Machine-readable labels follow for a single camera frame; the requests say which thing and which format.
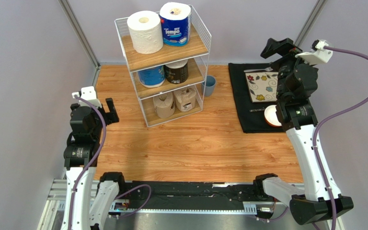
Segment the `white wire wooden shelf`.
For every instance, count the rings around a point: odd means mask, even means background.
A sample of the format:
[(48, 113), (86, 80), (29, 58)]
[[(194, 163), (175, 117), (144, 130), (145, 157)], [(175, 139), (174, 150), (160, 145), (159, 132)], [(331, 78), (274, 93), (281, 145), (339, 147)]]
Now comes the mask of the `white wire wooden shelf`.
[[(126, 61), (126, 66), (146, 126), (148, 127), (157, 126), (181, 117), (199, 113), (204, 109), (205, 91), (202, 89), (201, 84), (205, 82), (207, 78), (212, 36), (193, 5), (191, 5), (190, 8), (191, 33), (188, 44), (182, 47), (164, 45), (160, 51), (153, 54), (140, 54), (136, 52), (133, 48), (130, 32), (128, 30), (127, 18), (115, 19), (115, 27)], [(189, 77), (184, 83), (172, 84), (165, 81), (161, 86), (147, 88), (139, 82), (139, 71), (182, 60), (188, 61)], [(192, 88), (195, 90), (196, 102), (193, 108), (186, 112), (182, 112), (176, 108), (174, 114), (168, 118), (160, 118), (157, 116), (153, 98), (165, 96), (170, 92), (182, 88)]]

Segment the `brown paper roll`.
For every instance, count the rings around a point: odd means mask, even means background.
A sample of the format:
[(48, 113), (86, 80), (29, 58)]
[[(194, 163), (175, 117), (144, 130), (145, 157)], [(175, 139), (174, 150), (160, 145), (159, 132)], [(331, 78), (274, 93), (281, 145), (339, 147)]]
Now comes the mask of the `brown paper roll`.
[(191, 87), (182, 88), (173, 92), (176, 107), (181, 112), (188, 112), (196, 106), (196, 90)]
[(153, 97), (153, 106), (159, 118), (168, 118), (175, 113), (175, 100), (172, 92)]

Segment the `brown paper roll front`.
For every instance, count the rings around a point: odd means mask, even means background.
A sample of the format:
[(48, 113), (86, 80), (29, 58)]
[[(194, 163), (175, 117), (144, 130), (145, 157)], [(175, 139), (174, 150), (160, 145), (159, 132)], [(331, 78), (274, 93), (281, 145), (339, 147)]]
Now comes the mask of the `brown paper roll front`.
[(196, 106), (196, 90), (191, 87), (182, 88), (173, 92), (176, 107), (181, 112), (188, 112)]

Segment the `blue patterned roll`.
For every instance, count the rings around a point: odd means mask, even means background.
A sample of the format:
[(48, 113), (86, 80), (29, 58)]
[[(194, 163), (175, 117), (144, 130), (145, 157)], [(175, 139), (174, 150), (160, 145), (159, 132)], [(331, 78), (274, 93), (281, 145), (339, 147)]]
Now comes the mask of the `blue patterned roll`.
[(147, 88), (161, 86), (165, 81), (164, 66), (156, 66), (150, 69), (138, 71), (140, 83)]

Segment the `black paper roll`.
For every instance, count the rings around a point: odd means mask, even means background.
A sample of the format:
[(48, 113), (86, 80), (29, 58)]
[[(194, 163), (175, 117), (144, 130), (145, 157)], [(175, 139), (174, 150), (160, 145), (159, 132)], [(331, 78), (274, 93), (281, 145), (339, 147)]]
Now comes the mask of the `black paper roll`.
[(169, 83), (184, 83), (189, 76), (188, 59), (164, 65), (165, 78)]

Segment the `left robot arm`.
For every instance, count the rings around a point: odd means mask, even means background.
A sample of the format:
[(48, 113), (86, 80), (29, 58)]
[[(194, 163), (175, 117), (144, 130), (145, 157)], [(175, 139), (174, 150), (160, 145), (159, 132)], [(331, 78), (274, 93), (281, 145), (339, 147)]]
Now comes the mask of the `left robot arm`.
[(106, 127), (119, 122), (113, 99), (107, 98), (109, 111), (100, 103), (83, 100), (85, 105), (71, 105), (72, 132), (64, 151), (67, 194), (63, 230), (102, 230), (114, 199), (125, 191), (126, 182), (121, 172), (105, 172), (92, 197), (97, 158), (106, 137)]

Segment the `blue white roll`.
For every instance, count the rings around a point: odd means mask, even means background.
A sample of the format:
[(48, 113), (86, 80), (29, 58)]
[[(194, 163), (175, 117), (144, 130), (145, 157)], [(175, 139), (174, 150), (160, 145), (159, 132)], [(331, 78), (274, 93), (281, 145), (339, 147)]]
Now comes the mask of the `blue white roll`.
[(191, 7), (178, 2), (164, 4), (159, 12), (163, 42), (169, 46), (185, 46), (190, 38)]

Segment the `plain white paper roll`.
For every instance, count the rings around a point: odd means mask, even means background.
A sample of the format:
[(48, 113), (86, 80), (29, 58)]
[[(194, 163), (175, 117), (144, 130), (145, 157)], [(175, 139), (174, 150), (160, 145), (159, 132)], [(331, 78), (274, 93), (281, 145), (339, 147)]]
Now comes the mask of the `plain white paper roll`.
[(153, 11), (138, 11), (127, 19), (133, 48), (140, 54), (156, 53), (163, 47), (161, 20)]

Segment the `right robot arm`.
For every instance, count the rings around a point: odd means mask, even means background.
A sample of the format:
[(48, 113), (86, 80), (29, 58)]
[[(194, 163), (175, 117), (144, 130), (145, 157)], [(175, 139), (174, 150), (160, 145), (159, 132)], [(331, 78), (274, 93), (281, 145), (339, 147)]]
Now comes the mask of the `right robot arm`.
[(351, 197), (344, 196), (328, 168), (320, 138), (319, 123), (310, 102), (317, 90), (318, 64), (327, 63), (333, 55), (326, 40), (313, 42), (311, 51), (303, 52), (290, 38), (269, 38), (261, 57), (278, 54), (269, 64), (278, 73), (276, 116), (291, 141), (304, 179), (299, 191), (275, 174), (256, 177), (262, 193), (285, 203), (294, 220), (300, 224), (332, 220), (354, 207)]

